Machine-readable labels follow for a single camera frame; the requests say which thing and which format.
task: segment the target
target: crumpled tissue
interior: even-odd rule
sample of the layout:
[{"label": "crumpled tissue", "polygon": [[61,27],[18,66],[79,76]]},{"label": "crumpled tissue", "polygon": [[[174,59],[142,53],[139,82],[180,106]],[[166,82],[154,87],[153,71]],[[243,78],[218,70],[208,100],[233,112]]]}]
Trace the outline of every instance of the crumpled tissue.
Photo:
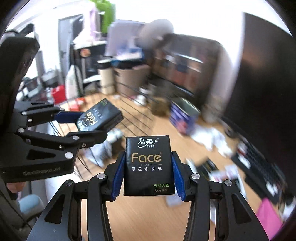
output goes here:
[{"label": "crumpled tissue", "polygon": [[197,143],[204,145],[208,151],[212,151],[213,146],[216,146],[223,157],[232,155],[232,150],[227,146],[225,136],[213,127],[208,128],[195,124],[190,136]]}]

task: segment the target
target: purple box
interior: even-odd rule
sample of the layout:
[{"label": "purple box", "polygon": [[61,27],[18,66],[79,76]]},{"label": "purple box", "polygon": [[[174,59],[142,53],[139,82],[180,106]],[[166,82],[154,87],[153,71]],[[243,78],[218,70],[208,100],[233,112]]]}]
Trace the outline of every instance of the purple box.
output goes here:
[{"label": "purple box", "polygon": [[200,115],[200,110],[184,98],[172,100],[170,122],[184,135],[189,135]]}]

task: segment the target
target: wooden desk surface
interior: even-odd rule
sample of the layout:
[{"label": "wooden desk surface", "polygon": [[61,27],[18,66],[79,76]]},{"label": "wooden desk surface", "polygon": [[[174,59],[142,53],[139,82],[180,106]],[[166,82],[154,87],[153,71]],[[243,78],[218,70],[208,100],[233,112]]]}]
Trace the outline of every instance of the wooden desk surface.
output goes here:
[{"label": "wooden desk surface", "polygon": [[[105,96],[103,94],[94,94],[87,97],[87,105],[85,110],[93,106],[95,102],[100,101]],[[112,96],[107,97],[119,108],[127,110],[127,106],[123,107],[122,102],[118,99],[114,99]],[[127,110],[129,113],[137,114],[138,111]],[[132,117],[123,111],[124,116],[130,121]],[[185,158],[192,159],[196,164],[202,163],[202,161],[209,157],[219,170],[224,170],[224,166],[231,165],[233,162],[229,158],[222,157],[217,149],[214,147],[212,152],[206,150],[206,148],[196,143],[190,137],[180,135],[176,128],[169,122],[168,117],[154,117],[152,121],[151,130],[148,131],[148,135],[169,135],[171,150],[176,151],[182,162]],[[203,122],[202,118],[198,120],[198,124],[202,126],[211,126]],[[218,129],[221,133],[224,133],[223,127],[220,124],[212,125]],[[62,129],[65,134],[68,132],[67,127],[62,125]],[[75,126],[70,126],[71,131],[77,131]],[[137,128],[130,129],[133,132],[137,131]],[[131,133],[126,133],[126,136],[134,136]],[[237,145],[237,140],[226,137],[227,144],[233,150]],[[87,161],[87,165],[90,167],[93,174],[103,172],[103,169],[95,166],[91,162]],[[78,161],[77,167],[81,170],[81,174],[85,180],[90,179],[90,175],[87,170]],[[241,178],[244,179],[245,174],[239,169]],[[247,193],[248,203],[251,208],[256,212],[258,209],[261,199],[257,194],[244,182],[244,187]],[[183,240],[184,233],[186,230],[186,224],[188,220],[188,214],[190,209],[190,203],[182,203],[179,206],[168,207],[163,196],[157,197],[129,197],[123,196],[123,187],[119,197],[115,202],[107,202],[107,210],[111,230],[114,241],[156,241],[156,240],[167,240],[167,241],[180,241]],[[87,229],[86,229],[86,201],[83,200],[82,207],[82,232],[84,238],[87,240]],[[211,222],[210,224],[210,237],[209,240],[214,240],[215,236],[215,225]]]}]

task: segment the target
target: black package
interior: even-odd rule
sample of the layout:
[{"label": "black package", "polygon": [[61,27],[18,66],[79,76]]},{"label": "black package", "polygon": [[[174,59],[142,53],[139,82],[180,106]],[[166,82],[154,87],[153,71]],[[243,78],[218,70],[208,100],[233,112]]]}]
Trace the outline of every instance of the black package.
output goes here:
[{"label": "black package", "polygon": [[123,120],[123,115],[106,98],[84,112],[76,122],[79,131],[103,130],[108,132]]},{"label": "black package", "polygon": [[169,136],[126,138],[123,194],[175,194]]}]

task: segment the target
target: computer monitor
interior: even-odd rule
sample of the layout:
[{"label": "computer monitor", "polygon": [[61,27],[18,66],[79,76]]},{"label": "computer monitor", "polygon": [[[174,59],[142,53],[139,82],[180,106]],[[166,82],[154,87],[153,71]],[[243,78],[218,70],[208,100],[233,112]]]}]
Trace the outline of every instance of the computer monitor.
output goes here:
[{"label": "computer monitor", "polygon": [[296,42],[245,14],[241,66],[222,118],[276,163],[296,195]]}]

